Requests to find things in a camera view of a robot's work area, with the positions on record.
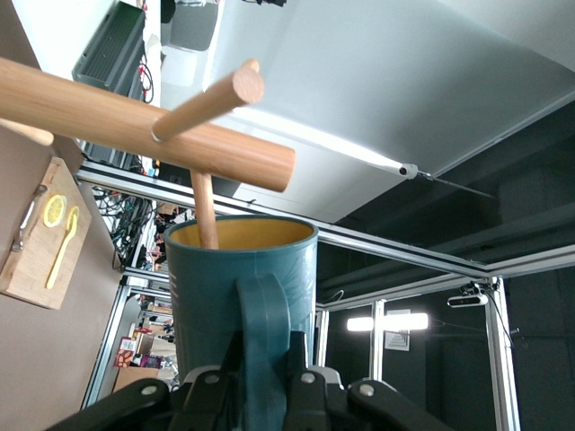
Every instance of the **wooden peg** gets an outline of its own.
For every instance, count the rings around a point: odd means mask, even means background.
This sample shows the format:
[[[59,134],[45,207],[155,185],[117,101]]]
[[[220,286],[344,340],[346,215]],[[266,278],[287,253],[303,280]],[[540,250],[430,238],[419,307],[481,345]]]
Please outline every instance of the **wooden peg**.
[[[159,145],[150,130],[167,110],[3,58],[0,78],[0,118],[274,191],[294,170],[292,148],[255,136],[207,123]]]
[[[216,212],[214,211],[214,191],[212,176],[209,173],[190,171],[191,187],[196,201],[199,245],[202,249],[217,250]]]
[[[226,114],[233,108],[260,101],[264,83],[255,60],[211,85],[206,92],[193,97],[168,112],[152,126],[156,141],[167,141],[181,132]]]
[[[54,135],[41,128],[33,128],[32,126],[26,126],[25,124],[16,123],[8,119],[0,119],[0,126],[9,128],[19,135],[26,136],[40,145],[50,146],[54,142]]]

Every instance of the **screw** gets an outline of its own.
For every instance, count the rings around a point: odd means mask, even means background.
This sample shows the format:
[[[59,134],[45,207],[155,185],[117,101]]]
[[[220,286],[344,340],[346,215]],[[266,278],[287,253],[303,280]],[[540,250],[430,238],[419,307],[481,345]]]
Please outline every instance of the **screw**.
[[[315,376],[311,373],[303,373],[301,380],[303,383],[307,383],[307,384],[313,383],[313,382],[315,382]]]
[[[359,393],[364,397],[373,397],[376,390],[369,384],[362,384],[359,386]]]
[[[214,384],[219,382],[219,377],[217,376],[217,374],[210,374],[209,376],[206,377],[204,382],[206,382],[207,384]]]
[[[150,385],[150,386],[147,386],[144,389],[142,389],[141,393],[142,393],[142,395],[152,395],[157,390],[158,390],[157,386]]]

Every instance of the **teal mug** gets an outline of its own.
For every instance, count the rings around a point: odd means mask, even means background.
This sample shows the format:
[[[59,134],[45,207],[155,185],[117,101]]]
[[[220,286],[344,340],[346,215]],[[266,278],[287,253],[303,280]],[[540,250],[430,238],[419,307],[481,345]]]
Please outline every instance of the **teal mug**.
[[[180,376],[220,365],[242,330],[246,427],[281,429],[289,332],[304,332],[313,352],[318,230],[268,215],[222,216],[216,228],[219,250],[200,248],[195,221],[164,236]]]

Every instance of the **camera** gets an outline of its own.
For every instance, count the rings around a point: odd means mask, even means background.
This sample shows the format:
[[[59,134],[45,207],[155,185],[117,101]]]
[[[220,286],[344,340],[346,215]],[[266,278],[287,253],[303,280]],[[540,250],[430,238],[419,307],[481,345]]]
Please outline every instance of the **camera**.
[[[487,304],[487,295],[484,294],[469,294],[461,296],[452,296],[447,299],[447,305],[453,308],[459,307],[478,307]]]

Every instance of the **mug handle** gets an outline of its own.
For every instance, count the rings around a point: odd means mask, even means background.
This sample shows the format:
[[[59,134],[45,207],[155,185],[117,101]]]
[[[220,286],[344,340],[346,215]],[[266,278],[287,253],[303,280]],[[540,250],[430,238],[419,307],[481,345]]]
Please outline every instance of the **mug handle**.
[[[239,277],[235,286],[243,320],[245,429],[281,429],[287,409],[288,301],[273,274]]]

